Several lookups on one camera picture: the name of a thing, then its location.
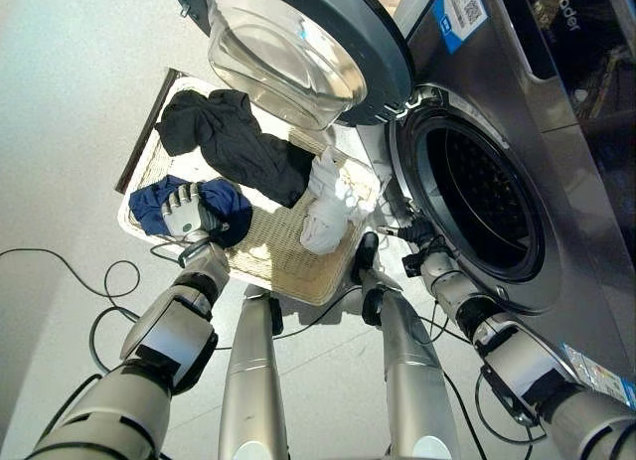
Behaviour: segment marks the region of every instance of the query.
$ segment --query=robot finger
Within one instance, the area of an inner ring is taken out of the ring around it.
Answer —
[[[179,203],[181,205],[190,203],[190,195],[188,194],[188,186],[186,184],[179,186]]]
[[[196,182],[190,185],[190,199],[199,199],[199,184]]]
[[[164,202],[161,204],[161,217],[165,217],[170,214],[172,214],[172,211],[170,210],[170,207],[168,207],[168,203]]]
[[[176,209],[179,207],[179,199],[177,198],[177,192],[172,192],[168,196],[168,204],[170,204],[171,209]]]

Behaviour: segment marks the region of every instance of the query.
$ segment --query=blue clothing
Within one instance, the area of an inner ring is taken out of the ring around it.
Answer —
[[[130,194],[128,206],[146,234],[170,234],[161,217],[161,204],[180,185],[189,182],[166,175],[159,182]],[[218,245],[228,248],[239,243],[249,231],[252,208],[249,200],[224,179],[215,179],[199,186],[204,206],[230,228],[217,235]]]

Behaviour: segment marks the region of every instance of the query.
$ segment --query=front-loading washing machine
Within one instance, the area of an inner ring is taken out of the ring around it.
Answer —
[[[634,405],[634,0],[179,1],[221,79],[299,127],[359,126],[393,203]]]

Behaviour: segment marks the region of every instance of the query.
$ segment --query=wicker basket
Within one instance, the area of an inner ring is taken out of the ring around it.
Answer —
[[[194,77],[180,77],[168,92],[166,101],[170,101],[178,90],[194,89],[208,94],[215,88]],[[252,110],[263,132],[287,139],[314,154],[321,153],[326,147],[325,137],[312,137],[295,130],[255,106],[252,106]],[[380,195],[380,182],[373,171],[338,150],[334,150],[334,154],[341,173],[350,178],[357,195],[374,205]],[[189,181],[219,177],[205,162],[198,149],[171,158],[163,149],[159,134],[152,131],[134,169],[117,218],[124,230],[153,244],[170,238],[145,234],[130,212],[128,201],[130,193],[157,182],[167,174]],[[364,223],[355,226],[349,223],[336,251],[318,256],[306,250],[299,242],[307,207],[313,200],[308,192],[305,192],[293,209],[287,209],[255,189],[244,186],[240,188],[253,205],[253,218],[245,239],[227,250],[231,276],[309,304],[322,305],[328,302],[353,256],[362,236]]]

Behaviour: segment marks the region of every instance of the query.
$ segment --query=white floor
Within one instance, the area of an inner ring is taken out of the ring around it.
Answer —
[[[139,289],[123,303],[142,311],[177,268],[126,235],[115,214],[114,186],[165,75],[174,67],[213,79],[205,36],[182,20],[175,0],[0,0],[0,250],[42,246],[65,255],[93,286],[105,268],[127,258],[141,269]],[[381,260],[422,315],[432,303],[419,280],[405,279],[405,246],[383,241]],[[113,292],[130,285],[114,270]],[[95,372],[86,346],[103,299],[81,288],[45,254],[0,258],[1,457],[24,458],[66,396]],[[228,345],[244,285],[231,282],[213,323]],[[344,311],[300,336],[276,343],[292,458],[380,456],[390,443],[382,335],[358,314],[352,294]],[[285,330],[319,310],[283,304]],[[113,365],[128,325],[105,320],[97,346]],[[523,458],[481,425],[472,400],[480,367],[472,349],[450,337],[436,343],[457,383],[490,459]],[[191,391],[174,399],[165,452],[175,459],[215,458],[229,354],[218,352]],[[478,458],[450,395],[464,458]],[[502,432],[524,438],[490,392],[484,410]],[[534,458],[558,458],[544,442]]]

